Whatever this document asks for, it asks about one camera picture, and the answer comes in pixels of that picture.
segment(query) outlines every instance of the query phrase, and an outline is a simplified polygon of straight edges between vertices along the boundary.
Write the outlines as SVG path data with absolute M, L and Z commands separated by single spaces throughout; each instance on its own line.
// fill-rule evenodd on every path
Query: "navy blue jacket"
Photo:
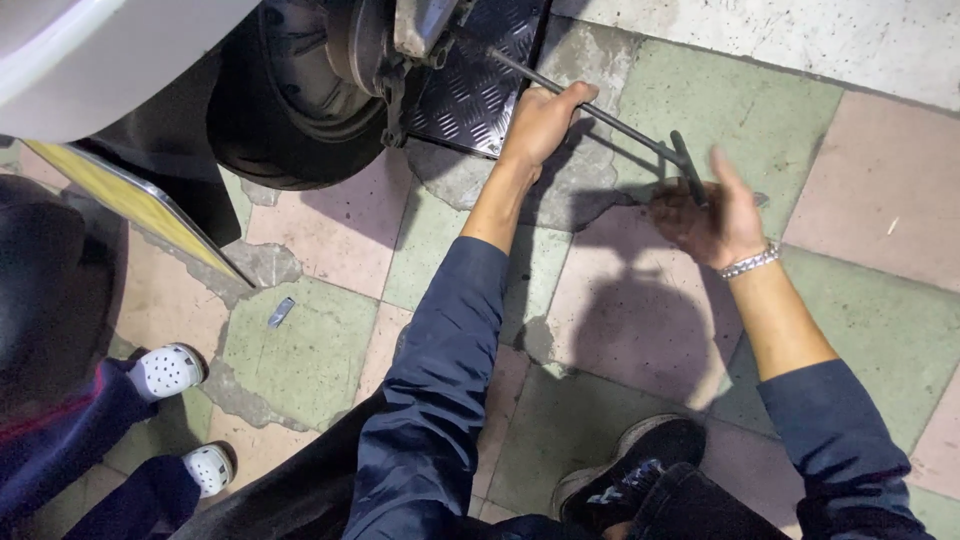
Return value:
M 363 428 L 346 540 L 457 537 L 508 263 L 475 238 L 450 247 L 384 380 L 388 410 Z M 804 478 L 797 514 L 805 537 L 931 538 L 907 507 L 909 461 L 843 360 L 776 377 L 759 391 Z

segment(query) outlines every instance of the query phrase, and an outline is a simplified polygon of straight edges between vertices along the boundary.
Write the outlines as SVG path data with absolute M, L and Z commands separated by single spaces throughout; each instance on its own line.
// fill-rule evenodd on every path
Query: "shoe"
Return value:
M 127 373 L 145 400 L 176 396 L 206 378 L 200 355 L 182 343 L 171 343 L 141 357 Z
M 200 498 L 220 493 L 233 481 L 233 463 L 219 444 L 210 443 L 183 457 L 183 466 L 200 486 Z
M 597 535 L 633 521 L 660 476 L 678 463 L 700 465 L 707 433 L 696 422 L 662 414 L 634 424 L 616 443 L 610 463 L 567 475 L 553 494 L 553 517 Z

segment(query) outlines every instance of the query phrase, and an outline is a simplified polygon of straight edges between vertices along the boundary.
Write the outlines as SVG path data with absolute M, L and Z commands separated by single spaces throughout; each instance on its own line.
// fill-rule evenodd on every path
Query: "silver bracelet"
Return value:
M 758 266 L 763 266 L 764 264 L 773 262 L 778 258 L 780 258 L 780 243 L 768 238 L 767 249 L 763 250 L 763 253 L 751 258 L 746 258 L 739 262 L 735 262 L 734 264 L 731 264 L 722 270 L 718 270 L 718 272 L 720 273 L 720 277 L 724 280 L 731 280 L 748 270 L 753 270 Z

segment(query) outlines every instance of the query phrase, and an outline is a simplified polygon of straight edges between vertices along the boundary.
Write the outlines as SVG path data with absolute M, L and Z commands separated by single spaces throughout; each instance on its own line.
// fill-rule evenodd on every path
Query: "black checker plate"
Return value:
M 504 54 L 532 65 L 547 0 L 477 0 L 464 27 Z M 412 136 L 489 158 L 500 155 L 523 77 L 455 43 L 430 73 L 410 123 Z

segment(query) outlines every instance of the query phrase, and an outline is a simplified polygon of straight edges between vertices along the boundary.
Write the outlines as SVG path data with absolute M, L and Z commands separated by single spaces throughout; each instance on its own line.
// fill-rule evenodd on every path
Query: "white crocs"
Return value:
M 220 445 L 210 443 L 183 457 L 183 466 L 200 486 L 200 498 L 213 497 L 233 481 L 233 465 Z
M 171 343 L 140 358 L 127 374 L 137 392 L 155 402 L 204 381 L 204 365 L 189 347 Z

